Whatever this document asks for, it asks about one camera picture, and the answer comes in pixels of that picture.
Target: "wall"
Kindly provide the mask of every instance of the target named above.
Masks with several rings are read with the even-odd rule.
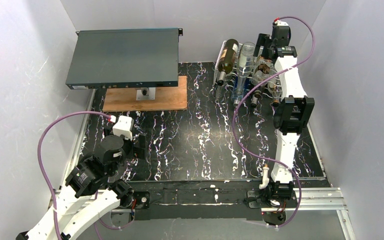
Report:
[[[384,239],[384,1],[327,0],[313,27],[316,50],[299,69],[327,177],[357,239]]]
[[[61,0],[77,31],[129,28],[183,28],[180,62],[215,62],[224,40],[256,42],[270,34],[275,18],[301,16],[312,24],[325,0]],[[294,20],[291,44],[307,35]]]
[[[47,210],[37,142],[58,116],[84,110],[88,91],[65,86],[77,36],[59,0],[0,1],[0,240],[15,239]],[[59,123],[42,157],[58,188],[80,117]]]

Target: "marble tabletop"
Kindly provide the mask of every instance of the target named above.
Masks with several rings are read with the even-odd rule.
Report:
[[[213,97],[214,62],[180,63],[179,76],[187,76],[187,110],[112,112],[134,119],[133,135],[146,134],[146,160],[129,159],[112,179],[127,181],[250,180],[261,177],[263,160],[245,154],[232,134],[234,107],[232,87],[226,86],[224,101]],[[105,89],[97,89],[93,111],[102,111]],[[240,141],[253,153],[274,158],[277,138],[270,99],[257,108],[249,101],[239,110]],[[107,124],[91,115],[87,123],[81,155],[93,151]],[[314,144],[305,129],[297,144],[293,169],[299,177],[324,177]]]

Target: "wine bottle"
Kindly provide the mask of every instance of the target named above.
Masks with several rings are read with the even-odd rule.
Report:
[[[235,39],[226,41],[223,51],[221,52],[220,60],[218,61],[217,69],[220,74],[218,75],[217,85],[222,86],[225,82],[226,75],[232,71],[235,65],[238,46],[239,43]]]

